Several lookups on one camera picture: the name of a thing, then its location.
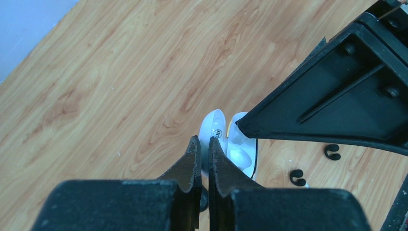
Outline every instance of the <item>earbud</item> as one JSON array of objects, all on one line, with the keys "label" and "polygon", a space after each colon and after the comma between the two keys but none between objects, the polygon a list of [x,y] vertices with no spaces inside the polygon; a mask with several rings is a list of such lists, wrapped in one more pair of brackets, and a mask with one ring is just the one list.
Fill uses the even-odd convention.
[{"label": "earbud", "polygon": [[305,179],[298,179],[297,181],[294,181],[293,178],[301,178],[303,176],[303,171],[300,169],[296,169],[291,171],[289,175],[289,179],[291,180],[292,184],[302,187],[306,185],[306,180]]},{"label": "earbud", "polygon": [[333,153],[333,154],[328,154],[328,151],[330,152],[337,152],[339,150],[339,146],[337,144],[329,144],[324,148],[324,155],[331,159],[331,160],[340,160],[342,157],[338,153]]}]

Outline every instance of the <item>black strip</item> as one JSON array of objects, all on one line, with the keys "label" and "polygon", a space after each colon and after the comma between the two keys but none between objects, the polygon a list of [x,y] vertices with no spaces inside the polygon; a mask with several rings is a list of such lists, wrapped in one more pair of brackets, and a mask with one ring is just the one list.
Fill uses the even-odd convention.
[{"label": "black strip", "polygon": [[408,215],[408,175],[401,185],[393,205],[388,212],[381,231],[407,231]]}]

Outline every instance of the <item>logo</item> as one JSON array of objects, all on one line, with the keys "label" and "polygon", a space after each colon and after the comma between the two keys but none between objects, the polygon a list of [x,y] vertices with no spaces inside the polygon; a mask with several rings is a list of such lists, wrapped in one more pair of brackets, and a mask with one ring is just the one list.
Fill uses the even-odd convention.
[{"label": "logo", "polygon": [[217,129],[214,131],[214,137],[215,138],[220,138],[222,136],[222,131]]}]

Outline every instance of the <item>light brown wood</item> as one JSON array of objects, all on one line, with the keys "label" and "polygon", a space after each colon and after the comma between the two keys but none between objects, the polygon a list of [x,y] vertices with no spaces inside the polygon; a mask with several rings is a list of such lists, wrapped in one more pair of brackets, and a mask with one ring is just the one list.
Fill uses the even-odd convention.
[{"label": "light brown wood", "polygon": [[[253,108],[374,1],[81,0],[0,85],[0,230],[28,230],[67,179],[154,179],[220,108]],[[408,158],[260,141],[257,181],[350,190],[379,230]],[[208,230],[208,212],[201,230]]]}]

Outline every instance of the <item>wooden surface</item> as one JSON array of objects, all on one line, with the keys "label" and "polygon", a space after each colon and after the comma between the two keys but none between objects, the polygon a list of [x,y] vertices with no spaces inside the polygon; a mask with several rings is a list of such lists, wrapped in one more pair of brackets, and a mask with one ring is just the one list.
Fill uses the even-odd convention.
[{"label": "wooden surface", "polygon": [[[0,85],[0,230],[28,230],[67,179],[154,179],[220,108],[228,120],[274,90],[372,0],[87,1]],[[408,158],[260,141],[257,181],[351,191],[379,230]],[[201,230],[208,229],[207,212]]]}]

